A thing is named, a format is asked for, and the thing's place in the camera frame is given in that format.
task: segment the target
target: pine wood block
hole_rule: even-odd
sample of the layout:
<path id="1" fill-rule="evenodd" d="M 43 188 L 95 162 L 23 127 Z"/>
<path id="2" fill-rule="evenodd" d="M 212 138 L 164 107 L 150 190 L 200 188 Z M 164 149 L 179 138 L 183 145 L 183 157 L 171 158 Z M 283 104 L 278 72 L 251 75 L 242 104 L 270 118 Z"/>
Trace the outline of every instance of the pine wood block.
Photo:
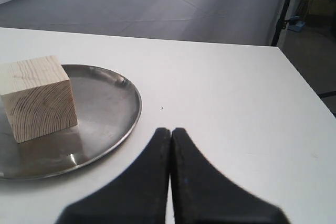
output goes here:
<path id="1" fill-rule="evenodd" d="M 0 97 L 17 143 L 77 124 L 70 79 L 55 56 L 0 65 Z"/>

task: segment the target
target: floor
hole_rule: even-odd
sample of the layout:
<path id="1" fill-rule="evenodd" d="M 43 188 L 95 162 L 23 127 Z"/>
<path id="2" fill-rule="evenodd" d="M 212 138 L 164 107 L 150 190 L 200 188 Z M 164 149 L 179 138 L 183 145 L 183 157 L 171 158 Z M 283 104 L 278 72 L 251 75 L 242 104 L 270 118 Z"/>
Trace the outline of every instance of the floor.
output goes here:
<path id="1" fill-rule="evenodd" d="M 317 94 L 336 90 L 336 39 L 328 27 L 288 31 L 282 51 Z M 336 113 L 336 96 L 323 101 Z"/>

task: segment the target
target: stainless steel tray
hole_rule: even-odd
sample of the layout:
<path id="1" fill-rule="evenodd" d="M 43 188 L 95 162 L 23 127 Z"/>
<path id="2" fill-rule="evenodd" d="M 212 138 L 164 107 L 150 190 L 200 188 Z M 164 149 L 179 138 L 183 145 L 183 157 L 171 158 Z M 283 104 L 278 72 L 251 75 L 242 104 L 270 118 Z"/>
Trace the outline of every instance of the stainless steel tray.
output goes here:
<path id="1" fill-rule="evenodd" d="M 17 144 L 0 101 L 0 179 L 37 179 L 81 168 L 115 149 L 135 127 L 141 98 L 125 77 L 107 69 L 63 65 L 78 125 Z"/>

